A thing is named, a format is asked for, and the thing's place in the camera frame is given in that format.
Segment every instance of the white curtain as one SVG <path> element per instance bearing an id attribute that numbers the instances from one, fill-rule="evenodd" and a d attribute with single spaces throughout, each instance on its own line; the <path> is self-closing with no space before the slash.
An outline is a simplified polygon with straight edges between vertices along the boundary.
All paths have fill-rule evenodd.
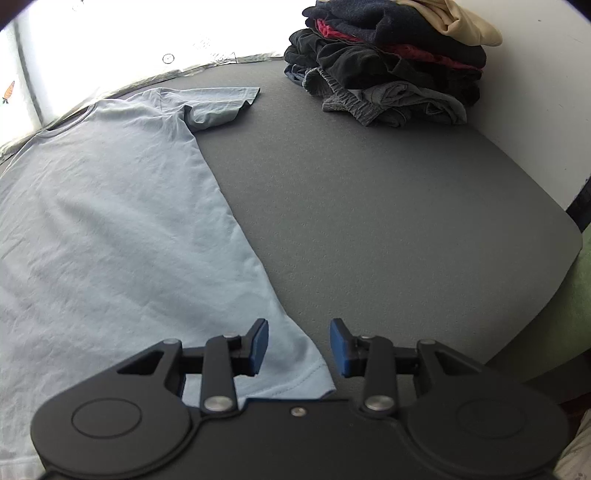
<path id="1" fill-rule="evenodd" d="M 126 86 L 281 56 L 313 0 L 38 0 L 0 32 L 0 155 Z"/>

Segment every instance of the white wall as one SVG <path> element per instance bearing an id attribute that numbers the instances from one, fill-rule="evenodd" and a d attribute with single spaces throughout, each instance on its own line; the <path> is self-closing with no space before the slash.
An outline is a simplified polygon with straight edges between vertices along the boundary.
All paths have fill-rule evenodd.
<path id="1" fill-rule="evenodd" d="M 564 0 L 457 0 L 503 33 L 470 123 L 563 208 L 591 176 L 591 24 Z"/>

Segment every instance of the gray tabletop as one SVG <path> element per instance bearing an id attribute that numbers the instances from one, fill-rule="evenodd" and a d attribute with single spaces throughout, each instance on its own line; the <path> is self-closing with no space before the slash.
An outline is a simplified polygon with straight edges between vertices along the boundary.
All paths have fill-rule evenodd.
<path id="1" fill-rule="evenodd" d="M 197 141 L 287 313 L 333 373 L 337 316 L 355 334 L 436 338 L 487 361 L 560 285 L 581 246 L 574 223 L 471 127 L 362 127 L 322 112 L 284 66 L 159 86 L 261 87 L 248 111 Z"/>

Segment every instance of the t-shirt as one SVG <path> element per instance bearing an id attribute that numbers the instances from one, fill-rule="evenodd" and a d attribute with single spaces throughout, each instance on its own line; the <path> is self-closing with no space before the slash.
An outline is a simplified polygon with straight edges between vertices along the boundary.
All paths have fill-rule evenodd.
<path id="1" fill-rule="evenodd" d="M 269 321 L 238 396 L 333 388 L 286 315 L 192 131 L 236 118 L 258 88 L 147 90 L 35 135 L 0 177 L 0 478 L 41 465 L 31 418 L 48 398 L 165 339 L 202 346 Z M 199 402 L 199 378 L 183 400 Z"/>

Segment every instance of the gray folded garment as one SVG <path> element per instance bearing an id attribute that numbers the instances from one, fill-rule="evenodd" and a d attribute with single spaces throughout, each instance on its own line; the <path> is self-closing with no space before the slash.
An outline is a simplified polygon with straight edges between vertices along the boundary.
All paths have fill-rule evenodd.
<path id="1" fill-rule="evenodd" d="M 315 68 L 306 72 L 302 87 L 324 98 L 323 111 L 349 112 L 365 127 L 376 119 L 403 127 L 413 116 L 446 125 L 466 123 L 466 109 L 459 100 L 403 80 L 347 90 L 324 70 Z"/>

